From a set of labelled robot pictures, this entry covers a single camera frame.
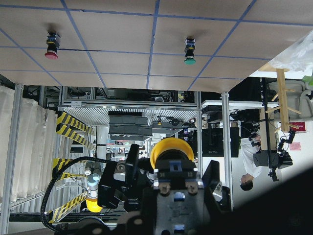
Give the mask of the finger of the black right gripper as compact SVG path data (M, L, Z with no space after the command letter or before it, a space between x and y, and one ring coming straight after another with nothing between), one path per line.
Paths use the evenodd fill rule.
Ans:
M204 203L209 211L230 210L230 189L220 181L220 163L211 160L204 175Z

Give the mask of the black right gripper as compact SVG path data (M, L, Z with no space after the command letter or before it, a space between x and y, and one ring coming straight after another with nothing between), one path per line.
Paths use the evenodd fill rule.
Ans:
M97 205L116 209L120 202L126 212L141 209L147 174L138 169L139 145L132 144L125 161L107 163L98 184Z

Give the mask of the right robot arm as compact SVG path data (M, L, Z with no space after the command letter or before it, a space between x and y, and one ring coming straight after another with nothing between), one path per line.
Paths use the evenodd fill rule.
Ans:
M222 186L219 162L213 161L203 176L196 168L193 150L186 142L169 138L157 143L150 158L139 158L139 146L133 144L123 161L101 163L88 161L87 208L98 213L103 208L179 212L205 208L211 202L221 209L229 207L229 189Z

